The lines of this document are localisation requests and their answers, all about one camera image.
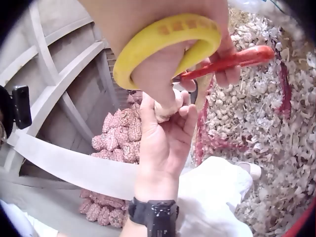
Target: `dry garlic stem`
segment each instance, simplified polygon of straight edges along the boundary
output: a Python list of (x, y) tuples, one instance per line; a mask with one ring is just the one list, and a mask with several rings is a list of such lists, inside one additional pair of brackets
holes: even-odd
[(173, 89), (175, 95), (175, 105), (171, 108), (163, 108), (157, 101), (155, 101), (155, 114), (158, 123), (168, 121), (183, 105), (183, 97), (180, 91)]

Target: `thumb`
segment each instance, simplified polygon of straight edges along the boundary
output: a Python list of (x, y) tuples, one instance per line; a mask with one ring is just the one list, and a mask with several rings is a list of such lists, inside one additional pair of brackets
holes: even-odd
[(143, 100), (140, 105), (140, 117), (142, 120), (143, 133), (156, 128), (158, 125), (154, 111), (154, 104), (154, 99), (143, 92)]

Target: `black wristwatch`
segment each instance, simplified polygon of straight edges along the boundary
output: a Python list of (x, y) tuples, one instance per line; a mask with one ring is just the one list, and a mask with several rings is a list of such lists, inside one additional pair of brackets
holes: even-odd
[(175, 237), (179, 207), (174, 200), (150, 200), (143, 203), (134, 198), (128, 212), (132, 222), (147, 227), (148, 237)]

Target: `wrist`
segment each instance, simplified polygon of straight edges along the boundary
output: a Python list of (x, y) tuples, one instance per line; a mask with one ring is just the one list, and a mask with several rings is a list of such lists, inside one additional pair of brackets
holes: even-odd
[(177, 200), (179, 178), (164, 172), (139, 173), (135, 184), (135, 197), (141, 202), (149, 200)]

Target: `white cloth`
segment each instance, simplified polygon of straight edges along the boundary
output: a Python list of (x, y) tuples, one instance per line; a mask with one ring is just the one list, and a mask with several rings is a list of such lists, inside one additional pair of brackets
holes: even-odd
[(234, 216), (251, 184), (248, 172), (215, 156), (180, 176), (178, 236), (252, 237)]
[(21, 211), (14, 204), (6, 204), (0, 200), (5, 214), (22, 237), (56, 237), (58, 231), (43, 224), (34, 217)]

